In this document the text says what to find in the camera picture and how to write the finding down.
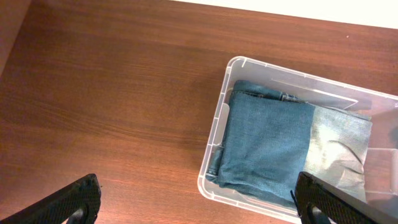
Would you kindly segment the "dark blue jeans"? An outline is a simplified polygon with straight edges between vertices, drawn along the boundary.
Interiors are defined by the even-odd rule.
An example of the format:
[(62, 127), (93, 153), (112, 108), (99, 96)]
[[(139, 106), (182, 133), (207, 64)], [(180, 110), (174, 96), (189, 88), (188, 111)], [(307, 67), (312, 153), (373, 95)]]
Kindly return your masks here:
[(284, 207), (307, 157), (315, 107), (287, 93), (238, 80), (221, 146), (206, 179)]

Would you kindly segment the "light blue jeans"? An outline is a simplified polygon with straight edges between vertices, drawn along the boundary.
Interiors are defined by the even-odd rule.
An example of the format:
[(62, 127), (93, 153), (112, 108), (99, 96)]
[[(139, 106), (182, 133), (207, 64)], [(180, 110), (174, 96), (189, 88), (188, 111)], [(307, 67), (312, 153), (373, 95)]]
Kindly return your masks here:
[(364, 163), (372, 125), (369, 116), (317, 106), (303, 170), (365, 202)]

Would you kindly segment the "clear plastic storage bin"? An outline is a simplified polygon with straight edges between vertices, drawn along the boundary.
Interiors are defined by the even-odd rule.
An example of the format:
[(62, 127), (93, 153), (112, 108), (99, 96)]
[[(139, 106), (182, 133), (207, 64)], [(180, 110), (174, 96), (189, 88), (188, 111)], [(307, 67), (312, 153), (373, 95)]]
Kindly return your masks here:
[(397, 97), (242, 56), (232, 58), (226, 67), (198, 175), (198, 189), (202, 196), (279, 220), (300, 223), (293, 208), (223, 189), (205, 178), (211, 157), (222, 142), (229, 113), (229, 96), (238, 80), (283, 91), (318, 106), (370, 116), (373, 126), (364, 164), (366, 199), (372, 208), (397, 216)]

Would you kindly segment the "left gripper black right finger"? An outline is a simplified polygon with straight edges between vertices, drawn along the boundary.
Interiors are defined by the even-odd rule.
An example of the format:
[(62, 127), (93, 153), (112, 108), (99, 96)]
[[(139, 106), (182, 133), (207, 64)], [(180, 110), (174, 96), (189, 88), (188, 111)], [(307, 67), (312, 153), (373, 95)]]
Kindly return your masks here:
[(303, 224), (394, 224), (397, 218), (337, 189), (308, 172), (300, 172), (291, 196)]

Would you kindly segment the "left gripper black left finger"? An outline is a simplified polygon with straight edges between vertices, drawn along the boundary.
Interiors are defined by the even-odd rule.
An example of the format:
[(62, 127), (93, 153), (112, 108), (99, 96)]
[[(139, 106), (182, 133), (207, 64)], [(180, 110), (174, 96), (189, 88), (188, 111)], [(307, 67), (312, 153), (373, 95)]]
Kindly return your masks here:
[(101, 205), (101, 189), (95, 174), (88, 174), (1, 223), (94, 223)]

